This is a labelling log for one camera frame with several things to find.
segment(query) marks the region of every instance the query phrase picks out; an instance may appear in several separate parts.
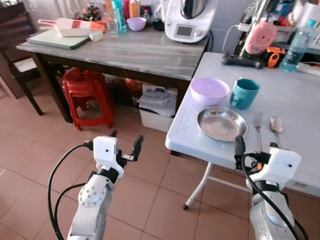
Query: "fork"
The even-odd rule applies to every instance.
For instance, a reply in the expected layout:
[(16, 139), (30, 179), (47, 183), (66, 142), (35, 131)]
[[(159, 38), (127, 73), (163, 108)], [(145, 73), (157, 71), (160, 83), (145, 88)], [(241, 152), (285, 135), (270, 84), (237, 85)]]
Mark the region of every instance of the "fork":
[(262, 119), (262, 111), (257, 111), (254, 116), (253, 126), (257, 132), (258, 151), (263, 152), (262, 143), (261, 143), (261, 134), (260, 134), (261, 119)]

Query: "blue bottle cap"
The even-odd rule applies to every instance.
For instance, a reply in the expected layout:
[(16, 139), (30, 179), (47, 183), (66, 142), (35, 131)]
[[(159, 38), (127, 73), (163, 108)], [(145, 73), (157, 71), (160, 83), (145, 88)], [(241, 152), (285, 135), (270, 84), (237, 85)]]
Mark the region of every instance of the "blue bottle cap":
[(307, 26), (308, 27), (313, 27), (314, 25), (316, 25), (317, 21), (316, 20), (312, 20), (310, 19), (308, 22), (307, 22)]

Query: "metal spoon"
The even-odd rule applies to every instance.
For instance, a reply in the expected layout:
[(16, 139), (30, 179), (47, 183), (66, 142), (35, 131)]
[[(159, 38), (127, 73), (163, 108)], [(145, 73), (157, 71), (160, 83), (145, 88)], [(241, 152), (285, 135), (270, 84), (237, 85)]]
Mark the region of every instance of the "metal spoon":
[(281, 148), (279, 134), (282, 133), (283, 128), (282, 128), (282, 121), (278, 116), (271, 117), (270, 128), (276, 136), (276, 143), (278, 144), (279, 148)]

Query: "green cutting board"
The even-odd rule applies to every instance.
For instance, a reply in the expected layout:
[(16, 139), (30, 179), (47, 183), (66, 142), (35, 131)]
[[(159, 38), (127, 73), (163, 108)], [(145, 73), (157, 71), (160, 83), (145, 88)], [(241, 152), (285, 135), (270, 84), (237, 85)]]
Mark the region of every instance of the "green cutting board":
[(77, 49), (90, 40), (89, 36), (60, 36), (57, 30), (49, 29), (36, 33), (27, 41), (32, 44), (52, 46), (62, 49)]

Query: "purple cup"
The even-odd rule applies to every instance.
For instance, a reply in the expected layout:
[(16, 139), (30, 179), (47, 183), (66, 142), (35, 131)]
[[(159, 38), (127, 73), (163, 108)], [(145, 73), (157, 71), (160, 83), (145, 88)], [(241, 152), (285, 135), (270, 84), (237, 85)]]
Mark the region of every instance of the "purple cup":
[(130, 17), (126, 20), (126, 22), (132, 31), (138, 32), (144, 29), (147, 20), (144, 17)]
[(196, 78), (191, 83), (191, 95), (199, 104), (211, 106), (221, 103), (230, 91), (229, 86), (217, 78)]

